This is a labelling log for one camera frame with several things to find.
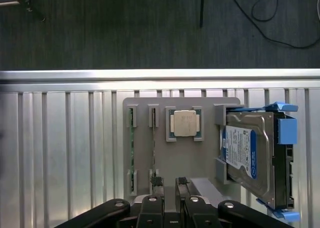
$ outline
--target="metal bar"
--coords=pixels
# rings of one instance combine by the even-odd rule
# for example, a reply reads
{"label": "metal bar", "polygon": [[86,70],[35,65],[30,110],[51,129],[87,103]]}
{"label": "metal bar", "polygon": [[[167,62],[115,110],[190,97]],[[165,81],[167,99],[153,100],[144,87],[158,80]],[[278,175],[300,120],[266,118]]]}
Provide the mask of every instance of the metal bar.
{"label": "metal bar", "polygon": [[137,87],[143,89],[173,89],[174,87],[181,87],[181,89],[193,87],[195,89],[212,89],[212,88],[241,88],[241,89],[264,89],[264,88],[319,88],[320,80],[290,80],[290,81],[120,81],[120,82],[92,82],[92,83],[72,83],[66,81],[65,83],[37,83],[37,84],[0,84],[3,92],[72,92],[72,91],[117,91],[117,92],[132,92]]}
{"label": "metal bar", "polygon": [[320,79],[320,69],[166,69],[158,70],[55,70],[55,71],[0,71],[0,81],[62,82],[114,80],[296,80]]}
{"label": "metal bar", "polygon": [[33,15],[41,22],[45,20],[45,17],[35,9],[29,2],[29,0],[17,0],[28,12],[32,12]]}
{"label": "metal bar", "polygon": [[1,139],[0,226],[21,227],[19,176],[19,116],[18,94],[4,94]]}
{"label": "metal bar", "polygon": [[19,4],[19,2],[17,2],[17,1],[3,2],[3,3],[0,3],[0,7],[12,6],[12,5],[18,5],[18,4]]}

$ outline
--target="gray plastic bracket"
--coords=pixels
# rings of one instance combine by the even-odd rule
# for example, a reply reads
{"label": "gray plastic bracket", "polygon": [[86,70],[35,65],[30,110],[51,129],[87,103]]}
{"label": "gray plastic bracket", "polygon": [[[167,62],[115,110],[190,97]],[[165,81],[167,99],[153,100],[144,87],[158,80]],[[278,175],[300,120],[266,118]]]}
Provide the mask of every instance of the gray plastic bracket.
{"label": "gray plastic bracket", "polygon": [[165,108],[165,139],[167,142],[176,142],[177,139],[170,136],[171,134],[171,118],[170,118],[170,110],[176,110],[175,106],[167,106]]}
{"label": "gray plastic bracket", "polygon": [[234,184],[235,181],[227,177],[227,163],[219,158],[215,158],[215,177],[222,184]]}
{"label": "gray plastic bracket", "polygon": [[159,127],[159,104],[148,104],[149,106],[149,127],[152,128],[152,109],[155,110],[155,126]]}
{"label": "gray plastic bracket", "polygon": [[132,104],[132,105],[127,105],[127,119],[126,119],[126,127],[129,128],[130,127],[130,116],[129,116],[129,110],[132,109],[133,110],[133,127],[136,128],[137,126],[137,107],[138,104]]}
{"label": "gray plastic bracket", "polygon": [[204,141],[205,140],[205,120],[204,120],[204,116],[205,116],[205,113],[203,111],[203,108],[201,106],[193,106],[192,107],[193,110],[200,110],[201,111],[201,115],[200,115],[200,132],[201,132],[201,136],[200,137],[197,137],[195,136],[193,138],[194,142],[197,142],[197,141]]}
{"label": "gray plastic bracket", "polygon": [[[133,191],[131,190],[131,185],[128,185],[128,194],[130,196],[136,196],[137,195],[137,175],[138,175],[138,171],[135,170],[133,173]],[[128,170],[127,174],[126,174],[126,180],[128,184],[131,184],[131,172],[130,170]]]}
{"label": "gray plastic bracket", "polygon": [[217,125],[227,125],[227,108],[243,108],[241,104],[222,104],[214,106],[214,123]]}

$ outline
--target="gray mounting plate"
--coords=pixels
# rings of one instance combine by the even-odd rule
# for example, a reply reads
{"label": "gray mounting plate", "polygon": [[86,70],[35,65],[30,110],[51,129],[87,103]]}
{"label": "gray mounting plate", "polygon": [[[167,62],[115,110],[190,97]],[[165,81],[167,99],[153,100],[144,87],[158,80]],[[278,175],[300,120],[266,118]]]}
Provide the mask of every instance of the gray mounting plate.
{"label": "gray mounting plate", "polygon": [[[165,209],[175,206],[174,189],[177,177],[207,177],[217,188],[222,184],[216,181],[215,158],[220,155],[220,128],[215,124],[215,105],[239,105],[240,100],[233,97],[217,98],[126,98],[123,101],[123,171],[124,198],[132,200],[137,195],[150,193],[150,169],[153,167],[153,129],[150,127],[150,107],[156,108],[155,128],[155,168],[164,178],[166,196]],[[176,137],[168,142],[168,107],[176,110],[201,108],[202,141],[194,137]],[[131,191],[128,171],[131,167],[130,116],[129,108],[134,111],[134,170],[136,190]],[[240,188],[235,185],[223,187],[223,195],[240,199]]]}

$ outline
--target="screw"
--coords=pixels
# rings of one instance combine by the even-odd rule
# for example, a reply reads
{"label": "screw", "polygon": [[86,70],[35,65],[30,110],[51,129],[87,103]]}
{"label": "screw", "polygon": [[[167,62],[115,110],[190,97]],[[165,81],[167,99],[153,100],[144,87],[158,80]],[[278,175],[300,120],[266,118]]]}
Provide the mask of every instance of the screw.
{"label": "screw", "polygon": [[121,207],[121,206],[124,206],[125,204],[123,204],[122,202],[118,202],[118,203],[115,203],[115,206],[116,207]]}
{"label": "screw", "polygon": [[199,198],[193,196],[193,197],[190,198],[190,200],[193,201],[193,202],[198,202],[198,201],[199,201]]}
{"label": "screw", "polygon": [[227,202],[224,204],[227,208],[233,208],[234,207],[234,204],[230,203],[230,202]]}

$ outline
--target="metal frame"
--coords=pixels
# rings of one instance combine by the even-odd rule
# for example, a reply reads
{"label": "metal frame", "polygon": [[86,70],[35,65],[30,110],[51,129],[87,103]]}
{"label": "metal frame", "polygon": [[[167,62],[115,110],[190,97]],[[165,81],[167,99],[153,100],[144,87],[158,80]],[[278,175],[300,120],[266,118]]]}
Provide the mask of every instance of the metal frame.
{"label": "metal frame", "polygon": [[4,71],[0,87],[7,92],[319,88],[320,69]]}
{"label": "metal frame", "polygon": [[[296,197],[296,208],[301,212],[301,222],[296,224],[296,227],[320,227],[320,219],[317,217],[320,205],[316,202],[316,192],[320,188],[318,162],[320,156],[318,149],[320,142],[318,135],[320,129],[320,69],[3,71],[0,72],[0,89],[3,90],[3,88],[5,88],[4,91],[10,92],[6,94],[8,100],[2,103],[9,106],[10,112],[5,117],[5,124],[12,130],[10,133],[12,138],[8,141],[7,147],[1,147],[2,157],[8,158],[8,162],[2,165],[7,165],[7,170],[10,170],[8,173],[3,173],[1,179],[14,195],[9,196],[7,193],[1,195],[3,201],[0,203],[1,225],[10,224],[18,227],[20,220],[16,217],[19,215],[25,216],[26,223],[32,218],[30,215],[32,209],[29,208],[32,206],[31,200],[20,202],[17,198],[21,189],[24,194],[30,194],[31,185],[26,182],[21,188],[19,179],[13,177],[17,177],[19,169],[21,172],[25,170],[20,179],[25,177],[29,181],[32,175],[29,172],[31,163],[37,167],[34,170],[37,175],[45,171],[42,168],[43,143],[39,143],[42,132],[46,134],[44,135],[47,139],[45,145],[54,147],[49,151],[62,150],[52,155],[53,160],[49,160],[51,163],[48,164],[50,167],[53,166],[53,161],[59,161],[61,164],[59,168],[65,170],[66,156],[63,152],[66,147],[71,149],[72,157],[82,152],[78,147],[79,144],[83,149],[92,146],[94,150],[97,150],[95,154],[101,160],[99,164],[103,165],[104,172],[99,171],[100,173],[94,174],[99,178],[98,185],[93,191],[92,203],[95,206],[99,204],[98,201],[102,200],[102,196],[103,200],[123,196],[122,141],[123,100],[125,98],[207,96],[238,97],[241,103],[248,107],[261,107],[281,100],[299,105],[298,112],[291,114],[297,118],[300,131],[298,144],[294,146],[295,162],[293,163],[293,173],[296,177],[293,180],[293,193]],[[33,115],[43,110],[45,112],[42,118]],[[89,124],[93,125],[91,130],[94,132],[91,134],[86,133],[88,120]],[[44,129],[42,123],[48,124],[49,129]],[[65,136],[64,139],[57,139],[60,137],[59,132],[63,133],[66,129],[66,124],[68,124],[68,140],[72,141],[71,144],[66,144]],[[28,135],[19,136],[17,139],[18,133]],[[24,141],[23,155],[28,162],[18,168],[17,147],[21,146],[22,141]],[[104,147],[109,160],[101,157],[100,147]],[[33,158],[28,158],[33,157],[31,150],[35,155],[34,161],[32,161]],[[74,173],[78,172],[77,165],[77,163],[70,163],[71,170],[68,172],[72,177],[75,177]],[[87,166],[81,165],[81,168],[80,171],[86,172],[86,176],[90,177]],[[55,171],[58,176],[63,175],[60,171]],[[101,186],[101,179],[107,180],[103,194],[98,189]],[[79,180],[68,181],[73,184],[72,189],[66,189],[67,192],[60,196],[55,195],[53,198],[52,193],[51,195],[45,193],[44,196],[37,197],[35,207],[37,224],[43,226],[43,222],[55,223],[57,215],[59,219],[65,220],[68,215],[75,215],[79,210],[89,207],[88,195],[83,197],[76,186],[77,182],[87,183],[88,180],[90,179],[82,180],[81,176]],[[49,187],[53,189],[51,179],[45,177],[44,181],[46,186],[39,192],[48,190]],[[64,188],[67,187],[66,183],[61,185]],[[81,197],[81,199],[76,199],[76,203],[71,203],[70,207],[67,207],[66,203],[68,199],[71,199],[70,196]],[[63,200],[63,205],[66,206],[61,206],[60,200]],[[241,189],[241,201],[266,212],[265,209],[262,209],[262,205],[255,205],[255,197],[244,189]],[[43,219],[41,214],[44,212],[48,212],[49,216]]]}

